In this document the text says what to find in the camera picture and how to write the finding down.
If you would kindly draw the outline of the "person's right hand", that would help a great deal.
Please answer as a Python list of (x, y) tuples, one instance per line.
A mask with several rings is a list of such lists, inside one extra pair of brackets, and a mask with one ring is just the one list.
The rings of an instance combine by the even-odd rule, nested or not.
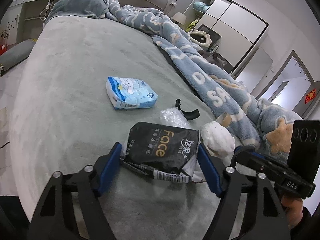
[(311, 215), (309, 210), (303, 206), (302, 198), (283, 195), (281, 198), (281, 204), (285, 207), (285, 215), (290, 230), (293, 230), (296, 227), (299, 229), (307, 227), (310, 222)]

